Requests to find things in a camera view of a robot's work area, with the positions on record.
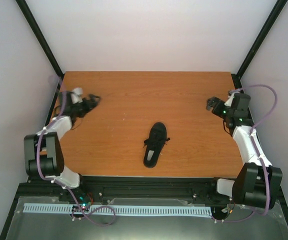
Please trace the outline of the black canvas sneaker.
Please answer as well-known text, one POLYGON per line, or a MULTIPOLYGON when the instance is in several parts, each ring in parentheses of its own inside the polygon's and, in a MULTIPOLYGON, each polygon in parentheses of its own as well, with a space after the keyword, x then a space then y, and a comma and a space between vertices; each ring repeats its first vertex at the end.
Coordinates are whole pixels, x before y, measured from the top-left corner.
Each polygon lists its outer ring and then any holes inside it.
POLYGON ((143 141, 146 147, 143 164, 147 168, 154 168, 158 162, 160 153, 170 138, 167 136, 167 128, 162 122, 156 122, 150 129, 149 136, 143 141))

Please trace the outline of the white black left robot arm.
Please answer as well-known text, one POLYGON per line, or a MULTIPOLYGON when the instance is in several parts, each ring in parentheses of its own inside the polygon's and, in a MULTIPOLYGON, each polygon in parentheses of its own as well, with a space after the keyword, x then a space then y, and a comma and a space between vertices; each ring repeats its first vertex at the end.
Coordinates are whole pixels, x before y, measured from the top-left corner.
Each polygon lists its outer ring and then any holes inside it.
POLYGON ((24 163, 29 177, 40 177, 59 184, 63 189, 71 189, 70 195, 76 201, 87 198, 88 188, 80 184, 81 175, 65 165, 60 140, 74 128, 78 119, 83 119, 100 101, 101 97, 94 94, 83 97, 80 87, 60 93, 50 123, 39 132, 24 137, 24 163))

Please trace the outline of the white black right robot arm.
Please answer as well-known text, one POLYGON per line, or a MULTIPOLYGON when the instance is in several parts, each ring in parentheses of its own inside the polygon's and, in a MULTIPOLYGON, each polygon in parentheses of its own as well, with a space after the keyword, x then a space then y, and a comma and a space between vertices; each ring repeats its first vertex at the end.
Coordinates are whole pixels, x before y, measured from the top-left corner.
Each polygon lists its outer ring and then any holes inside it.
POLYGON ((264 154, 253 120, 249 118, 250 101, 248 94, 233 92, 226 101, 213 96, 206 102, 206 109, 222 119, 243 163, 236 179, 217 177, 214 188, 217 195, 227 196, 236 204, 268 211, 275 205, 283 173, 264 154))

